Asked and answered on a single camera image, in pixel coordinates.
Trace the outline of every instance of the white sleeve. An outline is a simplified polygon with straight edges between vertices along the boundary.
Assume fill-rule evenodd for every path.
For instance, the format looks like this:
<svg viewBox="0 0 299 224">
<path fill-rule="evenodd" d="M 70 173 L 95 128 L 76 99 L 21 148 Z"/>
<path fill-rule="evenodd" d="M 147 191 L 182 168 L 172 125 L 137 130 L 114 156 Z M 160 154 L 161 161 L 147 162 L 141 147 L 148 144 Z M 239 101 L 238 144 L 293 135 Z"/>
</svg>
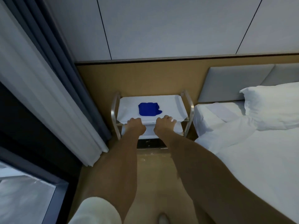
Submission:
<svg viewBox="0 0 299 224">
<path fill-rule="evenodd" d="M 80 204 L 69 224 L 121 224 L 121 217 L 107 200 L 90 197 Z"/>
</svg>

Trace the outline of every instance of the curtain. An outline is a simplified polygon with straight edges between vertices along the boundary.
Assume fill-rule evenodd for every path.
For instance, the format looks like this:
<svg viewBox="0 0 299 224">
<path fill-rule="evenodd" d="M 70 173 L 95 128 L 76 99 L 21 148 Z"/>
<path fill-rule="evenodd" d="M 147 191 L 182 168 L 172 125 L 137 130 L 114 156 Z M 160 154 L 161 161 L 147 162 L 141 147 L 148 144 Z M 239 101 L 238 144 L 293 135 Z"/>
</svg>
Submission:
<svg viewBox="0 0 299 224">
<path fill-rule="evenodd" d="M 42 0 L 4 0 L 104 142 L 111 133 L 92 101 Z"/>
<path fill-rule="evenodd" d="M 3 0 L 0 0 L 0 81 L 84 165 L 92 166 L 102 151 L 108 151 Z"/>
</svg>

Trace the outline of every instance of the metal handle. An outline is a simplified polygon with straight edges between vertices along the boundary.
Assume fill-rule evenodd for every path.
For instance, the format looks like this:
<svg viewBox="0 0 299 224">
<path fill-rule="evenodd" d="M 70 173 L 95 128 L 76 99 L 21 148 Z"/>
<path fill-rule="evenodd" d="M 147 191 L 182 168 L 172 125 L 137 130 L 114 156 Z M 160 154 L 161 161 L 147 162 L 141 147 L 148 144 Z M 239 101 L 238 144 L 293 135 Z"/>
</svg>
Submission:
<svg viewBox="0 0 299 224">
<path fill-rule="evenodd" d="M 116 125 L 116 117 L 115 117 L 115 107 L 116 107 L 116 102 L 120 101 L 121 99 L 121 94 L 119 93 L 119 91 L 116 92 L 114 98 L 113 98 L 113 102 L 112 102 L 112 106 L 111 106 L 111 119 L 112 119 L 112 124 L 114 127 L 114 130 L 116 132 L 117 138 L 120 140 L 121 139 L 121 133 L 119 132 L 119 129 Z"/>
<path fill-rule="evenodd" d="M 189 129 L 190 129 L 190 126 L 191 126 L 191 123 L 193 121 L 193 116 L 194 116 L 194 105 L 193 105 L 193 102 L 191 100 L 191 97 L 189 96 L 188 94 L 188 91 L 187 90 L 183 90 L 182 93 L 181 93 L 181 97 L 183 97 L 185 95 L 185 97 L 187 98 L 188 100 L 188 103 L 190 105 L 190 115 L 189 115 L 189 121 L 187 123 L 187 126 L 185 128 L 185 132 L 184 132 L 184 136 L 187 137 L 187 134 L 189 132 Z"/>
</svg>

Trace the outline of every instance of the white wall panel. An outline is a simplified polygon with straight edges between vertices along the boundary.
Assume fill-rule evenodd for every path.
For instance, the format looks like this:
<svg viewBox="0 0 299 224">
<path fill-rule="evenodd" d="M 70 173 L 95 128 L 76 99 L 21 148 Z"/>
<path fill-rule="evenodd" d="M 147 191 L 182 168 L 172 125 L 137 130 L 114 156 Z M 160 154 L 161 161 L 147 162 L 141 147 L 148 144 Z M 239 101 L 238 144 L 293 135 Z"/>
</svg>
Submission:
<svg viewBox="0 0 299 224">
<path fill-rule="evenodd" d="M 237 54 L 299 52 L 299 0 L 263 0 Z"/>
<path fill-rule="evenodd" d="M 44 0 L 75 61 L 111 60 L 97 0 Z"/>
<path fill-rule="evenodd" d="M 236 54 L 261 0 L 99 0 L 112 59 Z"/>
</svg>

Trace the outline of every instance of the white sheer curtain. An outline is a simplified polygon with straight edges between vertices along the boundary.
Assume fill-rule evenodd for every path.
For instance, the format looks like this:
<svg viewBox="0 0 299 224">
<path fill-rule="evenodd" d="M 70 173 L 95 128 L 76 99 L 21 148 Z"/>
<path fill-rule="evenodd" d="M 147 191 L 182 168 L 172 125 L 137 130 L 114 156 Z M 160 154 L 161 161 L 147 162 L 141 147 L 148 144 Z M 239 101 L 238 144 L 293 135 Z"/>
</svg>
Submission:
<svg viewBox="0 0 299 224">
<path fill-rule="evenodd" d="M 0 81 L 84 165 L 108 148 L 0 0 Z"/>
</svg>

